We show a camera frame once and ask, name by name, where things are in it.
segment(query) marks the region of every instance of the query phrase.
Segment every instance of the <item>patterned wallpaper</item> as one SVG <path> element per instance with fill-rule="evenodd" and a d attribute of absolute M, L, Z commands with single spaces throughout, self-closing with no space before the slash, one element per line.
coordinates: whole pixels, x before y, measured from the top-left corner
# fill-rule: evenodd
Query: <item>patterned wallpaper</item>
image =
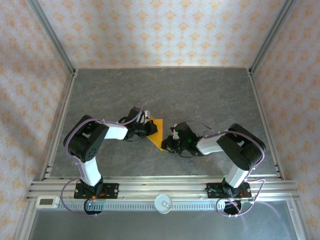
<path fill-rule="evenodd" d="M 320 3 L 298 0 L 255 75 L 287 179 L 320 237 Z"/>
<path fill-rule="evenodd" d="M 284 2 L 40 0 L 75 68 L 247 68 Z"/>
<path fill-rule="evenodd" d="M 0 4 L 0 239 L 11 240 L 70 78 L 26 0 Z"/>

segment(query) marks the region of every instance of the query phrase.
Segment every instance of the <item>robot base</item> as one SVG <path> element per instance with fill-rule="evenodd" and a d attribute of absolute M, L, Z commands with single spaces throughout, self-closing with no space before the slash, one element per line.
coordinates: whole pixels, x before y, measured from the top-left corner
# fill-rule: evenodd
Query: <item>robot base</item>
<path fill-rule="evenodd" d="M 99 196 L 99 199 L 117 199 L 119 192 L 119 184 L 118 183 L 102 183 L 102 190 L 100 194 L 104 194 Z M 77 183 L 75 185 L 74 190 L 74 198 L 75 199 L 91 199 L 95 196 L 95 193 L 86 188 L 82 183 Z"/>
<path fill-rule="evenodd" d="M 247 182 L 243 182 L 237 189 L 237 191 L 232 195 L 227 195 L 223 190 L 222 182 L 209 182 L 206 184 L 206 192 L 208 199 L 221 199 L 221 198 L 252 198 L 250 185 Z"/>

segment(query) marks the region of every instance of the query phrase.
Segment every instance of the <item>gray marble surface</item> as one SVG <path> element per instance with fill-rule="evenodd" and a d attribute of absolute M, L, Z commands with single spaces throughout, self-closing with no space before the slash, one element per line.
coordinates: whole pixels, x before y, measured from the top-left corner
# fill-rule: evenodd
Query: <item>gray marble surface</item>
<path fill-rule="evenodd" d="M 138 100 L 155 119 L 163 119 L 164 138 L 171 126 L 186 120 L 202 121 L 217 131 L 242 125 L 267 146 L 266 158 L 253 174 L 276 174 L 246 69 L 140 68 L 79 70 L 51 176 L 79 176 L 63 139 L 83 115 L 117 121 Z M 205 130 L 197 123 L 189 125 L 197 135 Z M 103 176 L 221 176 L 232 164 L 224 152 L 193 158 L 161 152 L 147 138 L 105 140 L 96 157 Z"/>

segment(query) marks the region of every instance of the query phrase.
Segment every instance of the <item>table surface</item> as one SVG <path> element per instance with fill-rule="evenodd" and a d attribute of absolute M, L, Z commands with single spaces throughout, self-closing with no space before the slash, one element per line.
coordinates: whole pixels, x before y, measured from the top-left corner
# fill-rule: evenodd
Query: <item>table surface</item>
<path fill-rule="evenodd" d="M 216 131 L 240 124 L 267 146 L 264 161 L 252 174 L 277 174 L 246 69 L 136 68 L 79 70 L 51 176 L 79 176 L 66 156 L 63 140 L 83 115 L 118 121 L 138 100 L 155 119 L 163 119 L 163 138 L 170 134 L 170 127 L 186 120 L 202 121 Z M 205 130 L 197 123 L 189 125 L 197 135 Z M 161 152 L 147 138 L 105 140 L 96 158 L 105 177 L 223 176 L 232 165 L 224 152 L 182 158 Z"/>
<path fill-rule="evenodd" d="M 237 218 L 215 211 L 109 211 L 88 218 L 66 210 L 38 209 L 29 239 L 296 240 L 297 236 L 286 201 L 257 201 Z"/>

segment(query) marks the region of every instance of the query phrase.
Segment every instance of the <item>yellow paper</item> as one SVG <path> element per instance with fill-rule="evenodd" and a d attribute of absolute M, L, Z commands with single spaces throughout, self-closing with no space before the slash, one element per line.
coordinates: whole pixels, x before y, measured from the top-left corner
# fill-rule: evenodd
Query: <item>yellow paper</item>
<path fill-rule="evenodd" d="M 159 148 L 162 152 L 164 151 L 161 148 L 161 143 L 163 141 L 163 135 L 164 135 L 164 129 L 163 129 L 163 119 L 154 119 L 152 116 L 150 117 L 150 120 L 153 120 L 153 123 L 156 125 L 157 132 L 147 136 L 147 138 L 156 145 L 157 148 Z"/>

